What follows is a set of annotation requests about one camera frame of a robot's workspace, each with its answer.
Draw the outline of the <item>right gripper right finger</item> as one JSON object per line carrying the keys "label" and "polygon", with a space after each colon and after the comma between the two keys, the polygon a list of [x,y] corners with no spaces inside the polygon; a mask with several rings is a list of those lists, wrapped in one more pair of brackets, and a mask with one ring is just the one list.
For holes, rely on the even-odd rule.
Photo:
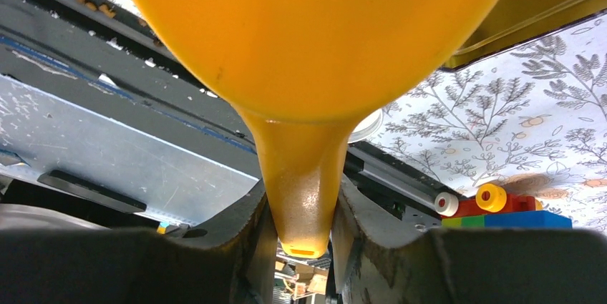
{"label": "right gripper right finger", "polygon": [[606,238],[593,231],[420,232],[343,178],[331,241],[345,303],[606,301]]}

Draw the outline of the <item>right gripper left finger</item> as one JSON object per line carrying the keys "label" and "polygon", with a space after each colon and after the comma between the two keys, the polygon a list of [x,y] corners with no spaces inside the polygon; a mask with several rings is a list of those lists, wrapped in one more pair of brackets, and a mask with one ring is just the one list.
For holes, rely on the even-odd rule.
{"label": "right gripper left finger", "polygon": [[262,182],[182,237],[148,229],[1,233],[3,303],[269,303],[278,239]]}

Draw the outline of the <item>white jar lid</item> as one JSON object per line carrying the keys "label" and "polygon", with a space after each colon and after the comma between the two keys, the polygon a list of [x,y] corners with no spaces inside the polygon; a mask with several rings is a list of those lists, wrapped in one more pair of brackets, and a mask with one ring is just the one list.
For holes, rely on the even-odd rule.
{"label": "white jar lid", "polygon": [[360,123],[358,123],[358,125],[354,128],[353,132],[348,138],[348,143],[351,144],[360,142],[372,136],[383,125],[383,118],[384,113],[382,109],[372,112],[369,116],[360,121]]}

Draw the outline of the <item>orange plastic scoop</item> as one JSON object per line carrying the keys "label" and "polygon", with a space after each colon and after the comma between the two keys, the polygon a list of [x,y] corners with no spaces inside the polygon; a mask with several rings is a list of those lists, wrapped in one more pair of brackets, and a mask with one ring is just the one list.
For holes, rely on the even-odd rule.
{"label": "orange plastic scoop", "polygon": [[347,141],[464,44],[498,0],[132,0],[253,134],[283,249],[329,240]]}

